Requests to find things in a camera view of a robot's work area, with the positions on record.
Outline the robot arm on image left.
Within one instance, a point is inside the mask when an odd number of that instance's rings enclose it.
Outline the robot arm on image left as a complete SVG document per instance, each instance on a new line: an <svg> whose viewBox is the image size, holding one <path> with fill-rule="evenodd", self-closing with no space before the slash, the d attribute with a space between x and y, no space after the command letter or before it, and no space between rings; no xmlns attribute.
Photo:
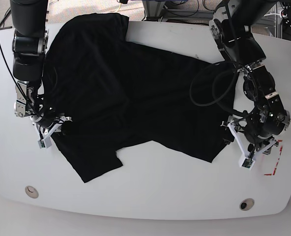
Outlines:
<svg viewBox="0 0 291 236"><path fill-rule="evenodd" d="M58 91L58 73L46 59L48 1L12 0L15 28L12 42L12 74L16 81L15 115L28 117L39 135L39 146L51 146L51 135L71 118L58 112L52 99Z"/></svg>

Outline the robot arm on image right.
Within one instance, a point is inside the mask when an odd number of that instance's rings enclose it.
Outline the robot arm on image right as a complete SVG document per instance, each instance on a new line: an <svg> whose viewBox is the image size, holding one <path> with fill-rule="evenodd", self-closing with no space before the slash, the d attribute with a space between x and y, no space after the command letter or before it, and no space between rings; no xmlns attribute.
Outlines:
<svg viewBox="0 0 291 236"><path fill-rule="evenodd" d="M225 61L244 73L243 91L254 102L250 113L235 113L224 123L242 151L243 166L278 145L275 136L290 124L275 81L262 63L266 55L254 39L251 26L270 10L274 0L223 0L215 8L209 30Z"/></svg>

